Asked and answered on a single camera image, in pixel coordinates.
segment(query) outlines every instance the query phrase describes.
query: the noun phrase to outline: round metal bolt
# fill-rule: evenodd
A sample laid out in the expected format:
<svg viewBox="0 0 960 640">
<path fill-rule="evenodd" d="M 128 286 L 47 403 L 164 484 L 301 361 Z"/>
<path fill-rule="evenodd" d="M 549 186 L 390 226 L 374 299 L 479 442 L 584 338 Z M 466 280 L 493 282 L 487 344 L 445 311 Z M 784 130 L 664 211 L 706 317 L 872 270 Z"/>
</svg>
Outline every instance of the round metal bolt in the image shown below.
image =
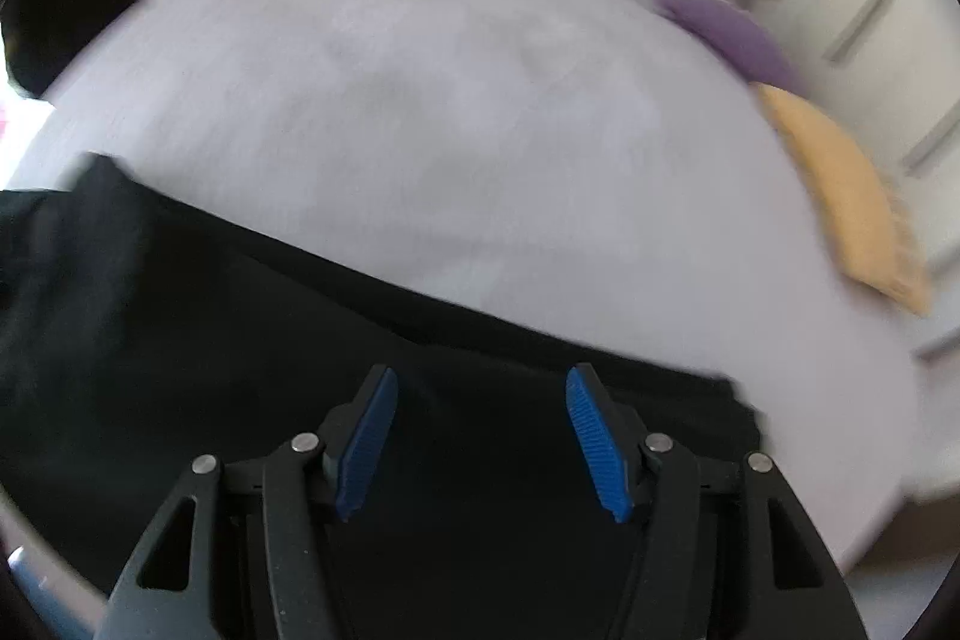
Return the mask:
<svg viewBox="0 0 960 640">
<path fill-rule="evenodd" d="M 769 472 L 774 468 L 774 461 L 766 453 L 751 453 L 747 463 L 754 472 Z"/>
<path fill-rule="evenodd" d="M 213 472 L 217 467 L 217 456 L 210 456 L 210 453 L 204 453 L 203 456 L 197 456 L 193 459 L 190 468 L 197 475 L 205 475 L 207 472 Z"/>
<path fill-rule="evenodd" d="M 301 432 L 290 440 L 290 447 L 293 448 L 296 453 L 309 453 L 319 444 L 320 437 L 317 437 L 314 432 Z"/>
<path fill-rule="evenodd" d="M 666 453 L 673 448 L 673 439 L 670 438 L 669 434 L 661 434 L 661 432 L 647 434 L 644 442 L 647 443 L 647 447 L 654 453 Z"/>
</svg>

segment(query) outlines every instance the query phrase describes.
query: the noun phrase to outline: purple cloth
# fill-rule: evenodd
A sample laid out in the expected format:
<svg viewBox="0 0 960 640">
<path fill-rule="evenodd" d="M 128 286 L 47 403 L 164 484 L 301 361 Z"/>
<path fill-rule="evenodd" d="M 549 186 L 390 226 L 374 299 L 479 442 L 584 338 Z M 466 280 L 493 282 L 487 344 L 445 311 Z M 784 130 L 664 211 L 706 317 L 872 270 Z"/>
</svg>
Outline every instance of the purple cloth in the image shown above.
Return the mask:
<svg viewBox="0 0 960 640">
<path fill-rule="evenodd" d="M 805 97 L 800 76 L 750 14 L 724 0 L 658 0 L 665 18 L 709 44 L 748 82 Z"/>
</svg>

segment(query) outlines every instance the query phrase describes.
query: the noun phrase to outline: drawer handle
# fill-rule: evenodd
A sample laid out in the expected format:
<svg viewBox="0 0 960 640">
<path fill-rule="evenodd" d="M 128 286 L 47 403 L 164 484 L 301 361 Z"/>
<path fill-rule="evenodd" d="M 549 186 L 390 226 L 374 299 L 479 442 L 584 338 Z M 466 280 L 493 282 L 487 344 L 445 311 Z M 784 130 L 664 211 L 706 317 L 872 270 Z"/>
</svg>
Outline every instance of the drawer handle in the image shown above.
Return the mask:
<svg viewBox="0 0 960 640">
<path fill-rule="evenodd" d="M 867 0 L 840 36 L 829 47 L 824 58 L 834 66 L 845 66 L 866 35 L 877 25 L 895 0 Z"/>
<path fill-rule="evenodd" d="M 960 101 L 904 155 L 901 165 L 908 177 L 923 177 L 960 139 Z"/>
</svg>

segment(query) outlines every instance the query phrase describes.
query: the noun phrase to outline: blue rubber fingertip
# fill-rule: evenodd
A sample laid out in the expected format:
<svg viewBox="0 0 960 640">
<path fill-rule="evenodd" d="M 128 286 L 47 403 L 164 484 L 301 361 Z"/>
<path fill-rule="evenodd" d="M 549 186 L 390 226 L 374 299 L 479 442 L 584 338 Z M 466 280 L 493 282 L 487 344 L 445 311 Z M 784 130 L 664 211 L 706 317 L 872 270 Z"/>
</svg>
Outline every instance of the blue rubber fingertip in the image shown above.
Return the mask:
<svg viewBox="0 0 960 640">
<path fill-rule="evenodd" d="M 587 460 L 600 504 L 613 513 L 617 523 L 629 521 L 634 512 L 634 501 L 630 497 L 627 461 L 616 447 L 613 435 L 577 369 L 566 375 L 566 410 L 580 442 L 580 450 Z"/>
<path fill-rule="evenodd" d="M 397 409 L 397 375 L 387 369 L 340 459 L 334 507 L 342 521 L 363 506 Z"/>
</svg>

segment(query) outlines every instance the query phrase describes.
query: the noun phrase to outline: black cloth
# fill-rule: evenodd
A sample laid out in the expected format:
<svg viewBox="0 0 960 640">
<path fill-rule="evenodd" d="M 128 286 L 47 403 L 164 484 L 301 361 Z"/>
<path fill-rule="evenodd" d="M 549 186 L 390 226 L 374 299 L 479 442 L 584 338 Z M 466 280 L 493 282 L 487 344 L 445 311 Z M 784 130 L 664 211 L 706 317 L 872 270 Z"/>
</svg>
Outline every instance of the black cloth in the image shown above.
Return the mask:
<svg viewBox="0 0 960 640">
<path fill-rule="evenodd" d="M 362 638 L 599 638 L 635 529 L 563 400 L 588 360 L 694 452 L 760 447 L 733 385 L 417 295 L 225 223 L 95 157 L 0 193 L 0 482 L 99 588 L 189 461 L 263 456 L 400 375 L 368 500 L 331 548 Z"/>
</svg>

